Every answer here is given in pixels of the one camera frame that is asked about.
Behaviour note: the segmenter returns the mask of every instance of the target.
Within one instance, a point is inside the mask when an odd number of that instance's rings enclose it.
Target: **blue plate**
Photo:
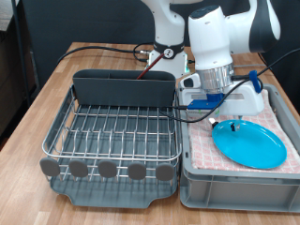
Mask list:
[[[240,130],[232,131],[236,120],[217,124],[213,139],[217,148],[228,158],[256,169],[272,169],[287,158],[281,139],[270,130],[249,121],[240,121]]]

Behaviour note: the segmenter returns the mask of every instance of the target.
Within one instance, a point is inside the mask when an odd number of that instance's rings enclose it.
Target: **wooden table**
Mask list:
[[[96,44],[73,43],[70,49],[88,45]],[[235,56],[234,62],[262,63],[257,54]],[[67,196],[54,193],[39,167],[39,160],[45,157],[41,145],[72,83],[72,75],[84,68],[143,69],[144,63],[128,53],[87,50],[59,64],[0,153],[0,224],[300,224],[297,214],[188,209],[180,203],[178,191],[170,198],[152,202],[147,209],[79,207],[72,205]],[[236,74],[247,74],[252,69],[239,68]],[[299,123],[299,114],[272,73],[266,72],[262,80],[277,87]]]

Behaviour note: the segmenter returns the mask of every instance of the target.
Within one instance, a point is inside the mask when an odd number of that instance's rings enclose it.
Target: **pink towel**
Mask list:
[[[188,125],[193,168],[260,173],[300,173],[300,157],[291,140],[282,130],[276,119],[270,107],[268,92],[266,90],[262,91],[262,97],[264,101],[263,111],[257,116],[245,116],[243,120],[259,124],[277,134],[287,148],[288,156],[285,162],[275,169],[255,170],[232,161],[224,156],[215,146],[212,138],[211,123],[205,119],[199,123]],[[217,121],[221,122],[230,119],[233,119],[233,117],[221,115]]]

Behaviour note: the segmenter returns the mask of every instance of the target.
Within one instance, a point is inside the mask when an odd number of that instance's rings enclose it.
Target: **plastic storage bin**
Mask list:
[[[300,128],[273,86],[266,84],[277,120],[300,149]],[[182,124],[180,200],[191,208],[300,212],[300,174],[199,170],[191,166],[188,125]]]

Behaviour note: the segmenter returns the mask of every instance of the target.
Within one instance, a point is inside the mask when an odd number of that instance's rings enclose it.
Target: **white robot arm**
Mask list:
[[[231,53],[262,53],[278,42],[280,26],[270,0],[249,2],[249,12],[229,17],[223,15],[220,6],[200,8],[189,16],[189,39],[197,75],[187,77],[179,85],[183,90],[182,103],[188,105],[187,108],[202,110],[202,106],[211,102],[199,100],[198,95],[207,95],[208,101],[214,96],[220,99],[238,84],[232,80]],[[191,83],[200,83],[200,88]],[[254,90],[251,82],[247,82],[233,91],[219,107],[219,114],[241,117],[257,115],[262,110],[262,95]]]
[[[192,4],[202,0],[142,0],[153,13],[156,37],[161,45],[179,45],[184,41],[185,20],[170,10],[171,4]]]
[[[280,24],[270,0],[249,0],[250,11],[228,16],[231,53],[265,53],[280,39]]]
[[[155,21],[154,50],[149,55],[148,65],[152,64],[161,53],[166,56],[151,70],[167,71],[176,78],[189,74],[188,56],[184,51],[185,20],[170,10],[171,4],[192,4],[202,0],[142,0],[151,10]]]
[[[176,78],[188,74],[187,55],[184,52],[185,21],[179,14],[170,10],[170,5],[192,4],[202,0],[142,1],[151,9],[156,27],[154,50],[150,54],[149,65],[161,53],[165,51],[168,53],[152,70],[168,71]],[[280,37],[280,25],[270,0],[249,0],[249,3],[250,11],[226,17],[223,22],[225,24],[221,27],[223,32],[225,32],[224,29],[227,29],[231,53],[267,52]],[[194,27],[190,26],[188,29],[190,36],[191,33],[194,33],[193,29],[198,29],[197,23],[194,24]],[[198,36],[205,37],[205,33],[200,33]]]

